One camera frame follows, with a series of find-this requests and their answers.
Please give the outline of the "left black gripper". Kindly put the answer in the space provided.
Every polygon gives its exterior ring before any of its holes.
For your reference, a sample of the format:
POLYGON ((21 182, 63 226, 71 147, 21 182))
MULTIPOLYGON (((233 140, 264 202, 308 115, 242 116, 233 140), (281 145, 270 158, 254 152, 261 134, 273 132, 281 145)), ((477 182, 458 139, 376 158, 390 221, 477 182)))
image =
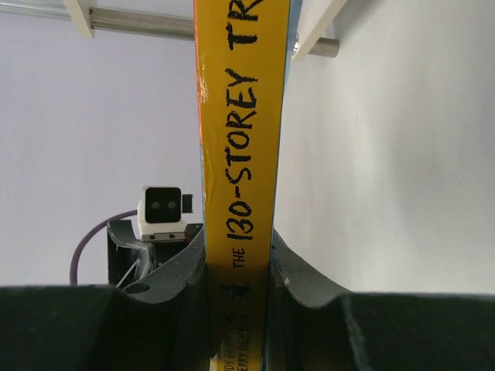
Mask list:
POLYGON ((201 223, 188 223, 179 232, 167 233, 164 240, 141 241, 135 236, 130 220, 110 222, 108 283, 125 288, 141 280, 185 250, 202 229, 201 223))

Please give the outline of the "orange Treehouse book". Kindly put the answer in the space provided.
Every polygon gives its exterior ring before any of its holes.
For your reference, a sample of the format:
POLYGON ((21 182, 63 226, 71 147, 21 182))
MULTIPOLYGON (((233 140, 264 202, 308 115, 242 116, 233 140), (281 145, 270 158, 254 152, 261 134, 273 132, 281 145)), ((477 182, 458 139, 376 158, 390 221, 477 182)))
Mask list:
POLYGON ((214 370, 260 370, 286 75, 299 1, 196 1, 214 370))

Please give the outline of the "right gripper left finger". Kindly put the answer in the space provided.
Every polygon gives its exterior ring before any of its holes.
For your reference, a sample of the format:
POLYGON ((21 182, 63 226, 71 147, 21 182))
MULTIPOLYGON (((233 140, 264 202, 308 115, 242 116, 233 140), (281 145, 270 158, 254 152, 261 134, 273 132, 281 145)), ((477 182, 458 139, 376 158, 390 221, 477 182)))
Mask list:
POLYGON ((207 370, 203 231, 166 249, 167 261, 124 288, 4 287, 3 370, 207 370))

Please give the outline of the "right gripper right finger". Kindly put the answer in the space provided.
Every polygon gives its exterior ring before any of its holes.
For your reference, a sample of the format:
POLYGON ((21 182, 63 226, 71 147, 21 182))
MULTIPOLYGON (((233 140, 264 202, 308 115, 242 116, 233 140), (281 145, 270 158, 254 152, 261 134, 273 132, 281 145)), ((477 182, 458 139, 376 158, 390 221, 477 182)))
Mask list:
POLYGON ((271 245, 270 370, 492 370, 488 294, 356 293, 278 235, 271 245))

